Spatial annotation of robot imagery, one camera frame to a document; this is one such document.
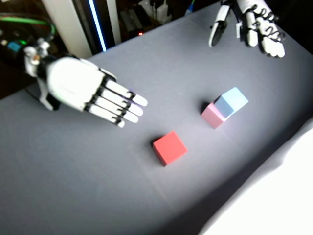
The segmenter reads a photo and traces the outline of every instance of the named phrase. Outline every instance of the robotic hand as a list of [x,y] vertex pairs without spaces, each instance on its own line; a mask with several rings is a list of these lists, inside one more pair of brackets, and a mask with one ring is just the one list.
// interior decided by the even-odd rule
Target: robotic hand
[[275,16],[264,0],[221,0],[221,8],[209,37],[209,46],[215,46],[226,29],[226,18],[233,9],[237,18],[241,19],[241,32],[247,44],[255,47],[259,44],[261,50],[272,57],[284,57],[285,50],[282,40],[285,34],[279,32]]
[[147,100],[116,83],[116,77],[90,61],[74,56],[55,58],[48,54],[49,43],[39,39],[26,47],[25,69],[35,77],[41,91],[40,102],[49,110],[60,103],[102,117],[119,127],[124,120],[138,122],[140,106]]

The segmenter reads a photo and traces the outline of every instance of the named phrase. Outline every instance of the gray table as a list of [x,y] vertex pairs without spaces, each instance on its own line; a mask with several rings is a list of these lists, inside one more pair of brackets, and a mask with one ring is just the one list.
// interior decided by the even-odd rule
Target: gray table
[[[49,112],[24,91],[0,101],[1,234],[157,233],[307,113],[312,56],[290,37],[283,59],[247,48],[236,39],[233,17],[209,48],[218,8],[90,59],[148,99],[138,124],[119,129],[66,106]],[[213,130],[201,107],[234,86],[250,102]],[[188,153],[163,167],[151,141],[172,130]],[[192,226],[186,218],[181,226]]]

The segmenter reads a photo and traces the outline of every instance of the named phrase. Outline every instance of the light blue block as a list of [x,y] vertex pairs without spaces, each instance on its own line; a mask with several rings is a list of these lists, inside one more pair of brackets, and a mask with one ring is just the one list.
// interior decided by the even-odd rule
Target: light blue block
[[215,102],[215,106],[226,118],[240,110],[248,102],[249,101],[240,90],[237,87],[234,87],[221,95],[221,97]]

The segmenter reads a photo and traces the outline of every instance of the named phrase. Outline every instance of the pink cube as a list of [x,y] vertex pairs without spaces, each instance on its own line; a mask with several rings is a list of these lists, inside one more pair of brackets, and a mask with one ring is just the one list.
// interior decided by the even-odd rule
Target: pink cube
[[220,111],[215,107],[214,103],[210,103],[203,111],[201,116],[216,129],[219,125],[224,123],[228,118],[224,118]]

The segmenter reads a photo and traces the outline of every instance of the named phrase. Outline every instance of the red cube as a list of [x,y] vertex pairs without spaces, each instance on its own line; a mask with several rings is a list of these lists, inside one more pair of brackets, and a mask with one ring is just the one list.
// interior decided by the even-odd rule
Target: red cube
[[164,164],[172,163],[187,152],[187,148],[179,139],[175,131],[153,142],[153,149]]

